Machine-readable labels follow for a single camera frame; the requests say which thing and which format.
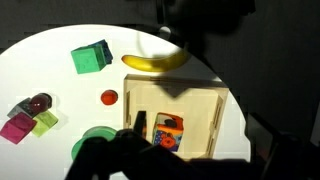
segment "yellow-green cube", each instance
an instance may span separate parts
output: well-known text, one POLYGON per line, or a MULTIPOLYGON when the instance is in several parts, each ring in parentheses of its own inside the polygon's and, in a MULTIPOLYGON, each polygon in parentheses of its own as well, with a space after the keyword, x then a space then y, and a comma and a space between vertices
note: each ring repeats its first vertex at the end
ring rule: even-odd
POLYGON ((42 136, 58 122, 58 118, 55 117, 50 111, 45 111, 38 114, 33 118, 33 120, 37 121, 37 124, 32 129, 32 133, 37 137, 42 136))

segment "wooden box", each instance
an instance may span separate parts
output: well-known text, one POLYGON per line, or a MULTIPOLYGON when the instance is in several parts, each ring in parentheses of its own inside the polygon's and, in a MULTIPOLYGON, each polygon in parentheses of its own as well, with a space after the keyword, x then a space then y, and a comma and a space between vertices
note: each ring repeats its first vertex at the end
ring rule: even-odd
POLYGON ((177 152, 188 160, 213 157, 229 89, 222 82, 127 75, 124 80, 124 128, 133 128, 138 111, 146 111, 147 135, 158 112, 183 118, 184 132, 177 152))

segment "dark background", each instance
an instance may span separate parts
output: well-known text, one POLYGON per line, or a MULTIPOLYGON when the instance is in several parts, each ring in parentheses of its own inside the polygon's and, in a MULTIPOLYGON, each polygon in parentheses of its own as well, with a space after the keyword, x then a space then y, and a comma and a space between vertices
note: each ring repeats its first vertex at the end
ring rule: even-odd
MULTIPOLYGON (((211 65, 243 112, 256 112, 278 130, 309 140, 320 100, 320 1, 256 0, 256 11, 247 16, 179 21, 188 12, 221 10, 208 5, 199 11, 192 1, 182 2, 166 8, 165 24, 178 37, 171 40, 189 42, 190 52, 211 65)), ((155 0, 0 0, 0 52, 32 34, 73 24, 150 33, 163 26, 155 0)))

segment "yellow banana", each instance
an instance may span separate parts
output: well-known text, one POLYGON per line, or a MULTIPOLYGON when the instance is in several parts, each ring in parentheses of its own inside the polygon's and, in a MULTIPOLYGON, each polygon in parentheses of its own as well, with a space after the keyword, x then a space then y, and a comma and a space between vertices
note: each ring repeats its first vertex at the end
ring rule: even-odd
POLYGON ((122 61, 137 70, 147 72, 166 72, 182 66, 188 60, 188 53, 180 50, 163 58, 144 58, 133 55, 122 56, 122 61))

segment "pink cube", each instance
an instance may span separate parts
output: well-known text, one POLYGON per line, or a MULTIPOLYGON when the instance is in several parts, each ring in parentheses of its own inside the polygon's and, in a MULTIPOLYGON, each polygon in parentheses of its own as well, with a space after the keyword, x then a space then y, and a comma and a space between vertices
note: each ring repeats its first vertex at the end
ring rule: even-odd
POLYGON ((26 114, 19 113, 6 122, 0 135, 14 144, 18 144, 34 128, 36 123, 26 114))

